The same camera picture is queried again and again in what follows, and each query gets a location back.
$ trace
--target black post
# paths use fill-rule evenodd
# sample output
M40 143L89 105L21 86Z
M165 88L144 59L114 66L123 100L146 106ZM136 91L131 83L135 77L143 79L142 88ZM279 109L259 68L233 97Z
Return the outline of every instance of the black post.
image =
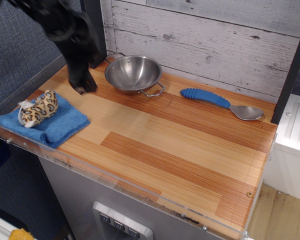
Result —
M300 42L295 51L294 58L291 63L288 75L286 76L285 83L283 85L280 97L275 106L273 117L271 122L274 124L279 124L282 114L284 113L285 107L287 105L290 93L294 87L295 81L297 79L300 70Z
M94 26L97 34L97 47L102 55L102 61L107 57L106 38L104 32L104 22L102 19L102 12L100 0L80 0L81 9L85 12Z

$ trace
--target wooden floor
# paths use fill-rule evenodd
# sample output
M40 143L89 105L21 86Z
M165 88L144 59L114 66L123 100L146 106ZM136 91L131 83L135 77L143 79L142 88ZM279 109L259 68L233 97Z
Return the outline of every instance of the wooden floor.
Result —
M300 240L300 199L263 185L248 232L254 240Z

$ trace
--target wooden tabletop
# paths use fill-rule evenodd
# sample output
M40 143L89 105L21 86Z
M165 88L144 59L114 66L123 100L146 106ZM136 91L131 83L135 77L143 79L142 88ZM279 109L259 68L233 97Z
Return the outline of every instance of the wooden tabletop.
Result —
M275 105L166 73L159 80L165 86L160 96L126 95L105 80L107 65L90 70L98 84L95 93L76 93L64 67L30 96L53 89L90 120L57 150L126 181L121 185L132 192L137 191L134 185L141 187L147 198L186 213L194 223L237 239L277 129L270 123ZM155 85L148 92L160 88ZM185 88L260 108L264 116L240 120L229 109L182 97Z

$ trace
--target bowl handle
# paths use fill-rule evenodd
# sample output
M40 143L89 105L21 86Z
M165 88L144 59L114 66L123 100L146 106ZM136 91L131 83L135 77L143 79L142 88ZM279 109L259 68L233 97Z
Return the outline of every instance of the bowl handle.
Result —
M112 53L109 53L108 56L106 56L105 60L110 63L110 61L107 59L110 55L115 55L115 54L121 54L122 56L126 56L124 55L122 52L112 52Z
M159 84L159 85L162 87L161 91L160 91L159 93L157 93L157 94L148 95L148 94L146 94L143 90L140 90L140 92L142 92L142 93L143 93L144 95L146 95L147 97L155 97L155 96L159 96L159 95L162 94L162 92L165 90L165 86L163 86L160 82L157 82L157 84Z

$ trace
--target spoon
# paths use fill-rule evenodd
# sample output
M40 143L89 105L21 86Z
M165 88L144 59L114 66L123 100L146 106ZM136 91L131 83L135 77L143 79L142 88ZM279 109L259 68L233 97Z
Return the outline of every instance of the spoon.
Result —
M180 91L181 95L188 99L204 100L220 107L230 109L239 119L251 121L261 118L264 112L256 107L252 106L236 106L231 105L230 102L224 99L222 96L214 94L210 91L202 90L199 88L186 88Z

